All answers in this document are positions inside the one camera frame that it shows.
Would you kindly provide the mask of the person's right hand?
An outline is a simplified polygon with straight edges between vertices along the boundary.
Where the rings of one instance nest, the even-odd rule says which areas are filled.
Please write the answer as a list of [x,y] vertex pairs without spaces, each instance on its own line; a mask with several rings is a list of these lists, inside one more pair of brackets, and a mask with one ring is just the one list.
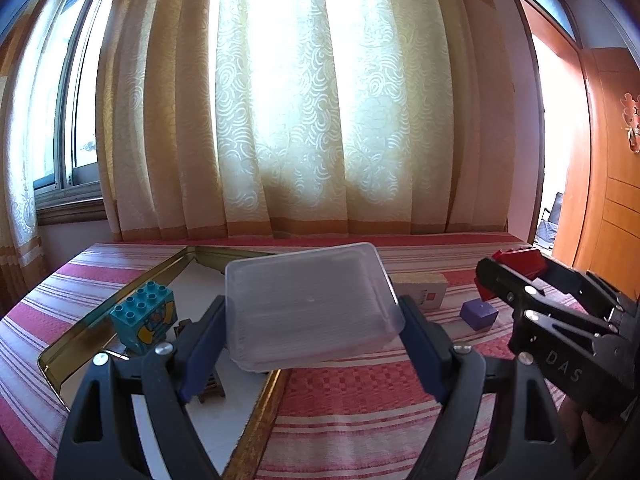
[[566,396],[559,410],[560,421],[570,445],[576,479],[587,479],[611,452],[625,427],[620,417],[599,422]]

